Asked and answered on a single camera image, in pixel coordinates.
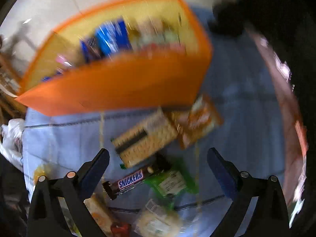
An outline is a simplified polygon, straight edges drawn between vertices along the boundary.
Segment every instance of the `white plastic bag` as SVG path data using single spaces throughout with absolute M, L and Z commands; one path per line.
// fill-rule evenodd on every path
M 8 125 L 2 125 L 3 143 L 0 142 L 1 154 L 17 169 L 23 172 L 22 163 L 22 132 L 25 120 L 11 119 Z

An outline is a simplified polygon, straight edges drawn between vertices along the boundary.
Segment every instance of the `screw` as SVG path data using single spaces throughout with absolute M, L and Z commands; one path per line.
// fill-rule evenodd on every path
M 248 178 L 249 173 L 246 172 L 246 171 L 241 171 L 241 172 L 240 172 L 240 175 L 241 175 L 241 177 L 243 177 L 243 178 Z
M 39 182 L 44 182 L 44 180 L 46 179 L 46 177 L 44 175 L 41 175 L 38 179 Z
M 71 172 L 69 172 L 69 173 L 67 174 L 67 177 L 68 177 L 68 178 L 73 178 L 73 177 L 75 177 L 75 175 L 76 175 L 76 172 L 71 171 Z
M 275 175 L 272 175 L 270 179 L 272 182 L 277 182 L 277 177 Z

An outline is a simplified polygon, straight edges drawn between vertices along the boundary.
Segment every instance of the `orange box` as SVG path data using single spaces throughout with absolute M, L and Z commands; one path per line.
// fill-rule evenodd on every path
M 160 17 L 175 28 L 186 53 L 124 53 L 66 72 L 47 82 L 58 54 L 105 21 Z M 47 116 L 126 108 L 192 105 L 211 61 L 211 45 L 183 0 L 114 0 L 58 26 L 37 52 L 21 82 L 20 103 Z

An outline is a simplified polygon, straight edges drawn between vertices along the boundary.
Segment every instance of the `green wrapper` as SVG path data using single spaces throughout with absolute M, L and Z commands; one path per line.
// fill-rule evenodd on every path
M 164 199 L 169 208 L 173 208 L 177 196 L 183 192 L 198 193 L 198 187 L 194 179 L 184 166 L 183 159 L 171 161 L 172 167 L 169 171 L 161 172 L 147 178 L 147 183 L 156 194 Z

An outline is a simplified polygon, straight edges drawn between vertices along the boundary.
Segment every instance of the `gray cloth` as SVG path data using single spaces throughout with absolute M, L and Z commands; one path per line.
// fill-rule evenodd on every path
M 208 32 L 207 20 L 213 17 L 212 13 L 201 8 L 193 10 Z M 222 197 L 223 192 L 207 165 L 206 154 L 209 148 L 215 147 L 224 159 L 233 162 L 239 170 L 248 171 L 253 177 L 267 178 L 274 174 L 280 178 L 281 183 L 285 158 L 281 112 L 271 77 L 254 42 L 246 33 L 238 39 L 209 32 L 208 35 L 214 51 L 201 92 L 212 97 L 224 118 L 224 124 L 198 142 L 199 191 L 204 203 L 203 215 L 198 223 L 198 235 L 201 237 L 213 232 L 231 203 L 229 199 Z M 128 130 L 152 111 L 105 112 L 104 147 L 110 153 L 110 165 L 105 171 L 105 179 L 117 180 L 145 164 L 144 162 L 134 168 L 122 170 L 119 166 L 120 158 L 110 139 Z M 37 166 L 49 163 L 51 179 L 60 178 L 70 170 L 78 170 L 84 162 L 94 158 L 100 149 L 99 126 L 99 113 L 47 117 L 28 109 L 26 129 L 23 132 L 23 162 L 30 196 L 33 193 L 32 176 Z M 194 178 L 194 147 L 183 151 L 174 141 L 166 147 L 165 153 L 167 156 L 183 157 Z M 108 205 L 116 211 L 118 218 L 133 223 L 135 212 L 143 208 L 150 197 L 154 197 L 153 191 L 143 184 L 120 195 L 116 200 L 109 201 Z M 195 202 L 195 195 L 183 194 L 175 205 L 184 218 L 190 219 L 196 215 L 196 208 L 192 205 L 184 208 Z M 255 199 L 239 234 L 245 231 L 254 204 Z M 188 227 L 181 236 L 192 236 L 195 228 L 196 225 Z

